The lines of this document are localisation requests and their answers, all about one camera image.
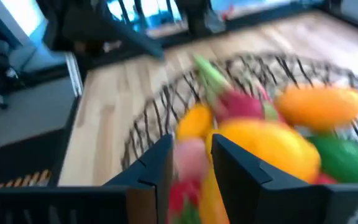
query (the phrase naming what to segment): white wall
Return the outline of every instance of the white wall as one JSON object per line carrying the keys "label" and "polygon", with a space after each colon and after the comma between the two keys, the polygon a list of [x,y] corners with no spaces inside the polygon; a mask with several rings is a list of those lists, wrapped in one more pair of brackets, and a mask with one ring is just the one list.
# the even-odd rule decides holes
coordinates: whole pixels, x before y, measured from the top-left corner
{"label": "white wall", "polygon": [[23,29],[19,26],[19,24],[12,17],[11,13],[7,10],[5,5],[0,0],[0,19],[5,23],[8,29],[15,35],[15,37],[22,44],[26,44],[30,41],[29,37],[25,34]]}

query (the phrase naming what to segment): yellow mango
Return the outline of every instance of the yellow mango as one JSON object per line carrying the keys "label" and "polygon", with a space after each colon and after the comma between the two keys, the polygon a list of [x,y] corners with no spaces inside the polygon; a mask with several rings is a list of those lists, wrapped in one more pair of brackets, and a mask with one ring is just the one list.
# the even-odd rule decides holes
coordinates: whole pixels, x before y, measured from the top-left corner
{"label": "yellow mango", "polygon": [[[320,168],[317,149],[295,130],[278,121],[231,120],[220,125],[218,134],[269,164],[313,183]],[[207,138],[206,146],[210,149]]]}
{"label": "yellow mango", "polygon": [[213,114],[209,107],[197,103],[190,108],[177,125],[178,141],[194,138],[204,139],[213,127]]}
{"label": "yellow mango", "polygon": [[202,224],[230,224],[212,167],[201,183],[198,212]]}
{"label": "yellow mango", "polygon": [[212,135],[213,134],[219,134],[219,130],[216,130],[216,129],[211,130],[207,134],[206,139],[205,139],[205,153],[208,156],[208,160],[209,160],[210,164],[213,164],[213,162],[212,162],[212,154],[211,154],[211,151],[212,151]]}
{"label": "yellow mango", "polygon": [[351,88],[290,87],[274,101],[287,122],[315,131],[350,124],[358,115],[358,91]]}

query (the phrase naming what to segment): wire fruit basket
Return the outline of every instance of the wire fruit basket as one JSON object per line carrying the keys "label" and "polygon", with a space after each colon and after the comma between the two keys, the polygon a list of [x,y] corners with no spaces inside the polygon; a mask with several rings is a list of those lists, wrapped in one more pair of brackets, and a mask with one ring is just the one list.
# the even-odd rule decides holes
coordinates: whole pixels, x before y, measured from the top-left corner
{"label": "wire fruit basket", "polygon": [[[215,61],[213,65],[236,88],[259,98],[262,95],[252,87],[249,77],[257,78],[270,96],[288,85],[349,86],[358,90],[358,76],[352,71],[296,55],[243,53]],[[203,100],[204,90],[196,79],[197,73],[197,69],[184,72],[146,101],[143,112],[134,120],[126,138],[121,159],[123,170],[164,134],[174,134],[175,126],[186,111]],[[350,128],[337,129],[336,134],[358,142],[358,119]]]}

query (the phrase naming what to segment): black frame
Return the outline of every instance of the black frame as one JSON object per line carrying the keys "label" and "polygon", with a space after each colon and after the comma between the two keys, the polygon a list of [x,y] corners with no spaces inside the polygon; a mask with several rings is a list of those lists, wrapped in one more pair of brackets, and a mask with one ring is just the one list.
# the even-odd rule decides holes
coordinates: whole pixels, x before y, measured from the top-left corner
{"label": "black frame", "polygon": [[[231,20],[227,23],[227,30],[225,32],[218,33],[218,34],[211,34],[211,35],[221,35],[221,34],[224,34],[226,32],[232,31],[232,30],[241,29],[243,27],[254,26],[256,24],[260,24],[263,22],[268,22],[268,21],[272,21],[272,20],[276,20],[276,19],[282,19],[285,17],[295,16],[299,13],[307,12],[311,9],[320,9],[327,14],[338,17],[338,18],[344,20],[345,22],[348,22],[345,18],[343,18],[342,15],[338,15],[337,12],[335,12],[336,7],[332,7],[332,6],[340,6],[340,3],[341,3],[341,1],[324,1],[321,3],[314,3],[314,4],[310,4],[310,5],[306,6],[304,4],[292,2],[291,4],[278,6],[273,9],[268,9],[268,10],[262,11],[262,12],[256,12],[254,14],[249,14],[244,17],[240,17],[240,18]],[[191,42],[191,41],[194,41],[197,39],[201,39],[204,37],[208,37],[211,35],[204,35],[201,37],[193,37],[190,34],[188,34],[187,32],[182,32],[182,33],[174,34],[174,35],[171,35],[168,37],[162,37],[158,40],[162,43],[162,46],[165,49],[167,49],[169,47],[173,47],[173,46],[180,45],[180,44],[185,44],[185,43],[188,43],[188,42]],[[83,81],[86,81],[86,73],[90,69],[93,69],[95,67],[102,66],[105,64],[109,64],[109,63],[120,62],[121,60],[135,57],[140,54],[141,54],[141,52],[128,50],[126,52],[122,52],[119,55],[117,53],[112,52],[110,54],[107,53],[107,54],[104,54],[103,56],[97,57],[97,58],[78,57]],[[68,75],[67,68],[65,66],[63,67],[63,65],[61,65],[61,66],[57,67],[55,72],[45,72],[45,75],[39,75],[37,77],[39,80],[35,83],[47,82],[51,79],[65,77],[67,75]],[[50,165],[53,167],[52,177],[51,177],[49,185],[48,185],[50,187],[57,186],[57,184],[58,184],[58,178],[60,175],[60,171],[62,169],[62,165],[63,165],[68,141],[70,139],[71,129],[72,129],[72,126],[74,123],[75,113],[76,113],[76,109],[77,109],[79,101],[80,101],[80,98],[77,98],[75,100],[75,102],[73,103],[73,107],[72,107],[72,110],[70,113],[70,119],[67,121],[65,128],[60,129],[60,130],[55,130],[56,134],[58,135],[59,140],[61,141],[61,145],[55,146],[57,149],[55,151],[56,153],[54,153],[53,165]],[[34,147],[42,146],[42,144],[43,144],[42,138],[44,138],[44,137],[36,136],[36,137],[32,138],[32,141],[37,142],[37,143],[29,144],[28,146],[26,146],[25,144],[22,144],[23,142],[14,142],[11,145],[5,146],[5,147],[11,148],[11,149],[14,149],[14,148],[23,149],[23,147],[24,147],[25,149],[23,149],[23,150],[31,151],[34,149]],[[21,161],[24,161],[23,164],[25,164],[25,156],[21,159]],[[0,182],[14,179],[14,178],[18,177],[18,175],[26,175],[26,174],[18,174],[17,172],[13,172],[13,170],[12,170],[12,172],[10,174],[6,174],[6,175],[4,174],[4,175],[0,176]]]}

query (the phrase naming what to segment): red fruit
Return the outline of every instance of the red fruit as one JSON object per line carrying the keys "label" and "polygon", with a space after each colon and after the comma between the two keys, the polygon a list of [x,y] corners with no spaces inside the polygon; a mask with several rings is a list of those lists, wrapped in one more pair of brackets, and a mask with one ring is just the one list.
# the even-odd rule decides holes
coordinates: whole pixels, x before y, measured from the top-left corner
{"label": "red fruit", "polygon": [[183,210],[187,198],[194,206],[198,206],[200,182],[198,180],[184,180],[175,182],[169,193],[169,211],[171,215],[179,214]]}
{"label": "red fruit", "polygon": [[202,139],[186,139],[175,144],[173,162],[179,181],[202,179],[208,173],[208,158]]}
{"label": "red fruit", "polygon": [[234,6],[230,5],[229,9],[222,13],[222,20],[226,21],[229,15],[234,11]]}
{"label": "red fruit", "polygon": [[325,173],[320,173],[315,184],[337,184],[337,181]]}
{"label": "red fruit", "polygon": [[243,117],[264,119],[261,102],[237,90],[225,91],[219,96],[219,105],[215,113],[218,123]]}

